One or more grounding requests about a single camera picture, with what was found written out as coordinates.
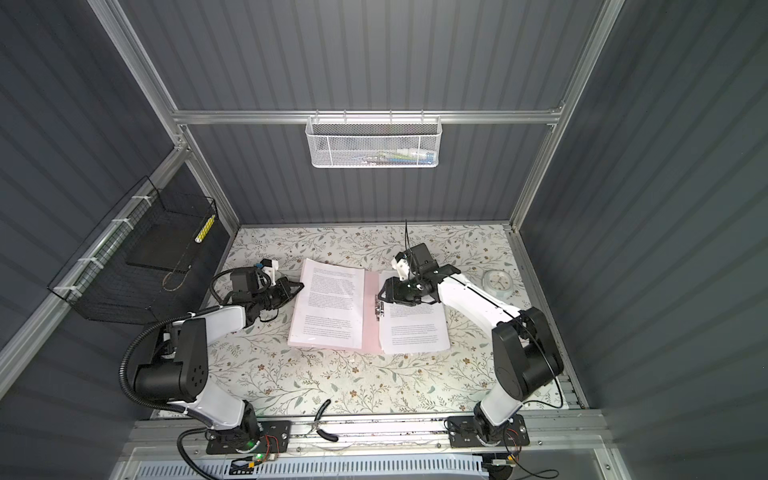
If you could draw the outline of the printed white paper sheet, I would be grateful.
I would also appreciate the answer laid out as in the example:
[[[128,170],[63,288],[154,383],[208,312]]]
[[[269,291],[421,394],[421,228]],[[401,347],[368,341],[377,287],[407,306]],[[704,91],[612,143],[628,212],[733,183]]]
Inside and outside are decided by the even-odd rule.
[[[295,299],[288,344],[295,347],[362,348],[365,271],[307,259]]]

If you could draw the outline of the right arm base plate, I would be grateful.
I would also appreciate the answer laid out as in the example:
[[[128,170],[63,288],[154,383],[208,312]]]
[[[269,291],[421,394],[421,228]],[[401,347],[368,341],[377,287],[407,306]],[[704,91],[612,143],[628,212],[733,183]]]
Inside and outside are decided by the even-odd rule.
[[[524,418],[514,414],[499,426],[482,424],[473,416],[450,416],[443,421],[452,448],[526,447],[530,444]]]

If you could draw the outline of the pink file folder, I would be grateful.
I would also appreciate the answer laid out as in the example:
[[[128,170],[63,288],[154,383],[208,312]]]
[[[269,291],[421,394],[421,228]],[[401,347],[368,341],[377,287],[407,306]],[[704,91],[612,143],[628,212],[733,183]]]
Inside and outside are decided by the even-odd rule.
[[[365,271],[364,286],[364,319],[362,348],[348,350],[363,354],[385,354],[379,341],[379,320],[376,319],[375,298],[386,279],[390,277],[388,272]]]

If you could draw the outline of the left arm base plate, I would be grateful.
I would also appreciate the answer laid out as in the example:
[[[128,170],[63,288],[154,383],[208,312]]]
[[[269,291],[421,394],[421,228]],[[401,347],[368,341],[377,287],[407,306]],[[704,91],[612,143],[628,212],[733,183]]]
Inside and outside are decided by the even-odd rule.
[[[287,420],[261,421],[258,433],[249,435],[207,433],[208,455],[282,454],[287,451],[292,423]]]

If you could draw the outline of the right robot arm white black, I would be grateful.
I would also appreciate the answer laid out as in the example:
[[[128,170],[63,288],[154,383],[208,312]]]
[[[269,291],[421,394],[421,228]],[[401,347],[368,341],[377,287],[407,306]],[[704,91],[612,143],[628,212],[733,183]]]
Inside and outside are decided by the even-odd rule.
[[[391,266],[397,275],[384,281],[379,301],[403,307],[441,303],[490,339],[496,383],[476,404],[473,428],[481,443],[500,442],[513,415],[532,401],[530,396],[563,373],[564,361],[546,315],[502,301],[455,266],[438,264],[424,243],[399,252]]]

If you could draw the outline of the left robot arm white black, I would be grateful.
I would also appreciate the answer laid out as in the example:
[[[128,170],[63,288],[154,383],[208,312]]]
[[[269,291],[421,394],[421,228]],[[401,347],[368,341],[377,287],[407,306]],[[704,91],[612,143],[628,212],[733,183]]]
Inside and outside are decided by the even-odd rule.
[[[181,413],[203,424],[211,441],[247,451],[263,436],[252,405],[209,378],[208,347],[277,314],[304,289],[300,281],[277,275],[277,263],[263,259],[254,266],[216,274],[210,284],[215,305],[157,322],[136,337],[123,355],[119,382],[134,403]]]

